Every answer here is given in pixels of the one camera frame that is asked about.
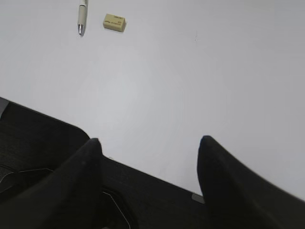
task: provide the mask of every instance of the yellow eraser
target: yellow eraser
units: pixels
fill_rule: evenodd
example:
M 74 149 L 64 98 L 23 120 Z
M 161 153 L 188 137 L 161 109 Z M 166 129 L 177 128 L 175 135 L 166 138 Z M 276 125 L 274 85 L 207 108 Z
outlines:
M 124 31 L 125 25 L 126 25 L 125 18 L 114 16 L 111 14 L 106 14 L 103 22 L 104 28 L 119 32 Z

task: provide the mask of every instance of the pen tip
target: pen tip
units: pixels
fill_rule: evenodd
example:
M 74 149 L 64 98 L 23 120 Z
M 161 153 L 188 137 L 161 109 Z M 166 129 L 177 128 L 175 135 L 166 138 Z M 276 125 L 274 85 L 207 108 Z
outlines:
M 82 36 L 83 32 L 84 32 L 84 25 L 78 25 L 78 34 Z

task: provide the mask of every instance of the white desk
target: white desk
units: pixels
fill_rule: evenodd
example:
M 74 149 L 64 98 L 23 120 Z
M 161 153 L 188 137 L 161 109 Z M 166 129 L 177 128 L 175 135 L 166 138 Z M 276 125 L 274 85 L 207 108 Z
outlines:
M 211 135 L 305 199 L 304 1 L 276 2 L 90 0 L 81 38 L 78 1 L 1 1 L 0 96 L 196 193 Z M 124 33 L 102 27 L 106 13 Z

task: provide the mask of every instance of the eraser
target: eraser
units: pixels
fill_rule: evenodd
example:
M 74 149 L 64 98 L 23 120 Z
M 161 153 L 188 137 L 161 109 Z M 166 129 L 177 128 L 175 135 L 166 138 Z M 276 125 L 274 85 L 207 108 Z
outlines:
M 125 25 L 126 25 L 125 18 L 111 15 L 111 14 L 106 14 L 104 22 L 103 22 L 104 28 L 119 31 L 119 32 L 124 31 Z

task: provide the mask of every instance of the pen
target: pen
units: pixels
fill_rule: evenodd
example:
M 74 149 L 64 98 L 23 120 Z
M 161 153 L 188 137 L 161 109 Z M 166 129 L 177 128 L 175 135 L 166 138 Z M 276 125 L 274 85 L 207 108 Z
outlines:
M 87 21 L 87 4 L 88 0 L 81 0 L 80 7 L 78 10 L 78 34 L 80 36 L 84 35 L 85 27 L 86 27 L 86 21 Z

